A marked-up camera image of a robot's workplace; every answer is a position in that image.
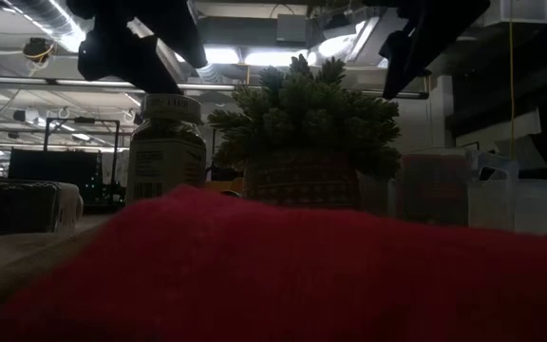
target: yellow cable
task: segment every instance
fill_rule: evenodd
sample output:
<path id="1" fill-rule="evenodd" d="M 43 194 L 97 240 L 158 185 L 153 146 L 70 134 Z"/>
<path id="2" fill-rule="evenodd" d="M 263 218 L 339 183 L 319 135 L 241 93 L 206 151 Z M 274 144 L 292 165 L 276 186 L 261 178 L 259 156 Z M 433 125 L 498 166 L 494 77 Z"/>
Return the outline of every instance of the yellow cable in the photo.
<path id="1" fill-rule="evenodd" d="M 513 11 L 513 2 L 510 0 L 510 105 L 512 106 L 512 116 L 510 119 L 510 158 L 514 159 L 516 157 L 516 147 L 514 144 L 514 119 L 516 117 L 516 94 L 514 91 L 514 23 L 512 16 L 514 15 Z"/>
<path id="2" fill-rule="evenodd" d="M 30 56 L 30 55 L 25 55 L 25 57 L 29 58 L 29 59 L 34 59 L 34 58 L 40 58 L 40 57 L 44 57 L 46 56 L 47 54 L 49 54 L 53 49 L 54 49 L 54 46 L 56 46 L 56 43 L 52 43 L 52 45 L 49 47 L 49 49 L 46 51 L 46 52 L 42 52 L 40 54 L 36 54 L 34 56 Z"/>

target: cable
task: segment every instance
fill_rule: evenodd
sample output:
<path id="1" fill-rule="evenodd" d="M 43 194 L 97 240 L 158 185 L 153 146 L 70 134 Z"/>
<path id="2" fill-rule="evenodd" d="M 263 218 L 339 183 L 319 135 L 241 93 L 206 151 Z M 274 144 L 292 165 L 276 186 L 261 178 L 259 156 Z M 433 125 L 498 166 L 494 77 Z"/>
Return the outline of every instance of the cable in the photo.
<path id="1" fill-rule="evenodd" d="M 49 49 L 46 52 L 42 52 L 42 53 L 39 53 L 39 54 L 36 54 L 36 55 L 33 55 L 33 56 L 25 54 L 25 57 L 27 57 L 29 59 L 44 58 L 44 56 L 46 56 L 47 54 L 49 54 L 51 51 L 54 50 L 55 46 L 56 46 L 56 43 L 52 43 L 52 45 L 49 46 Z"/>
<path id="2" fill-rule="evenodd" d="M 293 15 L 296 15 L 296 13 L 294 13 L 294 10 L 292 10 L 290 6 L 288 6 L 288 5 L 286 5 L 286 4 L 275 4 L 275 6 L 273 6 L 272 11 L 270 12 L 270 19 L 272 19 L 272 17 L 274 16 L 274 11 L 275 11 L 275 9 L 277 9 L 280 5 L 284 6 L 284 7 L 287 8 L 287 9 L 289 9 L 289 11 L 290 11 Z"/>
<path id="3" fill-rule="evenodd" d="M 40 57 L 39 59 L 39 62 L 41 63 L 41 61 L 44 59 L 44 56 Z M 28 74 L 29 78 L 33 76 L 33 74 L 35 74 L 35 72 L 38 70 L 37 68 L 29 68 L 30 70 L 30 73 Z M 9 100 L 6 102 L 6 104 L 4 104 L 4 106 L 1 107 L 0 109 L 0 115 L 1 113 L 4 112 L 4 110 L 8 109 L 9 105 L 11 105 L 11 103 L 16 99 L 16 97 L 18 96 L 18 94 L 20 94 L 20 92 L 23 90 L 22 86 L 20 86 L 18 88 L 18 90 L 16 90 L 16 92 L 9 98 Z"/>
<path id="4" fill-rule="evenodd" d="M 510 119 L 510 159 L 516 157 L 516 147 L 514 142 L 515 137 L 515 127 L 514 121 L 516 118 L 516 93 L 514 87 L 514 1 L 510 1 L 510 105 L 511 109 L 511 119 Z"/>

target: potted plant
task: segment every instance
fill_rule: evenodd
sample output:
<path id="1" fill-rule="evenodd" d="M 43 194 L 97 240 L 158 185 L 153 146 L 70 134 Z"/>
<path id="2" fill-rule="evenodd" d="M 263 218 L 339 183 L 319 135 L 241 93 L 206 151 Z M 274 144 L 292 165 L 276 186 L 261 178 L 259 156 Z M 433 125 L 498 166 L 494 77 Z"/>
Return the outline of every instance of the potted plant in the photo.
<path id="1" fill-rule="evenodd" d="M 244 169 L 248 199 L 306 207 L 360 206 L 356 170 L 392 178 L 400 154 L 398 105 L 341 87 L 345 64 L 332 58 L 317 75 L 301 55 L 290 72 L 260 73 L 261 88 L 233 93 L 241 113 L 215 110 L 210 125 L 224 133 L 218 166 Z"/>

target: jar lid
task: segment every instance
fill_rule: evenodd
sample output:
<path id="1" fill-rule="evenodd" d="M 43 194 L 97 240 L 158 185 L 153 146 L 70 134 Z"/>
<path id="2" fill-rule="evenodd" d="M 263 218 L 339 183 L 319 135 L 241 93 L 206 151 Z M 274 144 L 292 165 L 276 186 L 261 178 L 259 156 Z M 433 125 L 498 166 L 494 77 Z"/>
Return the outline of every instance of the jar lid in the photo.
<path id="1" fill-rule="evenodd" d="M 149 94 L 142 99 L 141 109 L 145 118 L 201 124 L 201 104 L 184 95 Z"/>

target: fluorescent light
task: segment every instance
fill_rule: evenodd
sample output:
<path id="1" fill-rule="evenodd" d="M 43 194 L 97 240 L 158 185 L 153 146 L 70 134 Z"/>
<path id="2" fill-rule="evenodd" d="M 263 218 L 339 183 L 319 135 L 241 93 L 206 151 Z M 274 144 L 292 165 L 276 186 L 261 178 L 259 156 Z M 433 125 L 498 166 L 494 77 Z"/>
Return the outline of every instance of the fluorescent light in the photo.
<path id="1" fill-rule="evenodd" d="M 322 44 L 320 44 L 320 47 L 318 48 L 318 51 L 324 56 L 324 57 L 332 57 L 336 55 L 337 53 L 343 51 L 346 48 L 349 48 L 351 45 L 351 40 L 355 37 L 355 34 L 349 34 L 345 36 L 339 36 L 327 39 Z"/>
<path id="2" fill-rule="evenodd" d="M 216 85 L 216 84 L 179 84 L 181 90 L 218 90 L 218 91 L 233 91 L 235 85 Z"/>
<path id="3" fill-rule="evenodd" d="M 306 53 L 306 50 L 254 52 L 246 57 L 245 62 L 249 66 L 289 66 L 292 57 L 298 57 L 300 54 L 305 55 Z"/>
<path id="4" fill-rule="evenodd" d="M 47 81 L 38 78 L 24 78 L 24 77 L 0 77 L 0 84 L 10 83 L 17 85 L 47 85 Z"/>
<path id="5" fill-rule="evenodd" d="M 387 60 L 387 58 L 384 58 L 381 60 L 381 62 L 379 62 L 379 65 L 377 65 L 377 67 L 380 67 L 380 68 L 387 68 L 389 66 L 389 61 Z"/>
<path id="6" fill-rule="evenodd" d="M 209 63 L 216 64 L 237 64 L 239 56 L 237 51 L 232 47 L 206 47 L 206 59 Z"/>
<path id="7" fill-rule="evenodd" d="M 125 97 L 127 97 L 128 100 L 132 101 L 134 103 L 134 105 L 141 106 L 141 103 L 137 99 L 135 99 L 132 96 L 130 96 L 128 94 L 125 94 L 125 93 L 123 95 L 125 95 Z"/>
<path id="8" fill-rule="evenodd" d="M 84 81 L 84 80 L 56 80 L 56 83 L 61 86 L 118 86 L 118 87 L 134 87 L 128 82 L 118 81 Z"/>
<path id="9" fill-rule="evenodd" d="M 89 141 L 90 137 L 88 137 L 86 134 L 73 134 L 73 137 L 81 139 L 83 141 Z"/>

